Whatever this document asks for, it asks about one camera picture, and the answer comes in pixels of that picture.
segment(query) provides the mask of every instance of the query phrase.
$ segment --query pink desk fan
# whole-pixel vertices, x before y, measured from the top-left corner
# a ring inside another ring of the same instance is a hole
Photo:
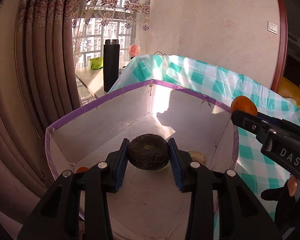
[[[140,47],[136,44],[133,44],[129,47],[128,53],[131,56],[131,59],[133,59],[136,56],[139,56],[140,54]]]

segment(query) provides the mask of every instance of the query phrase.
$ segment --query orange fruit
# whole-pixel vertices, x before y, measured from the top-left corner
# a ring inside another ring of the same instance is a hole
[[[290,176],[290,178],[288,179],[288,190],[289,190],[289,196],[293,197],[297,191],[297,178],[293,175]]]
[[[255,116],[258,115],[258,109],[256,105],[245,96],[238,96],[232,101],[230,113],[232,114],[235,110],[241,110]]]
[[[77,169],[77,171],[75,173],[85,172],[88,170],[89,170],[89,168],[87,168],[87,167],[80,167],[79,169]]]

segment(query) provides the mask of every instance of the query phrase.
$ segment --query black cable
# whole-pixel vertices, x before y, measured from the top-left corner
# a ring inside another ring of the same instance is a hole
[[[161,51],[156,51],[156,52],[154,53],[154,55],[156,55],[157,52],[161,53],[162,56],[166,56],[166,55],[167,55],[167,54],[165,54],[165,53],[162,53]]]

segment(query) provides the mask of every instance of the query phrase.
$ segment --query black thermos bottle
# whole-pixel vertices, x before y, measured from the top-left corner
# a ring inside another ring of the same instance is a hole
[[[109,92],[119,77],[119,40],[106,40],[103,45],[103,90]]]

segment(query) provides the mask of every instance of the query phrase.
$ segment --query green snack package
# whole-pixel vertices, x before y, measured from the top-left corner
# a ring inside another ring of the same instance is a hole
[[[89,59],[90,61],[90,68],[92,70],[103,68],[103,57],[96,57]]]

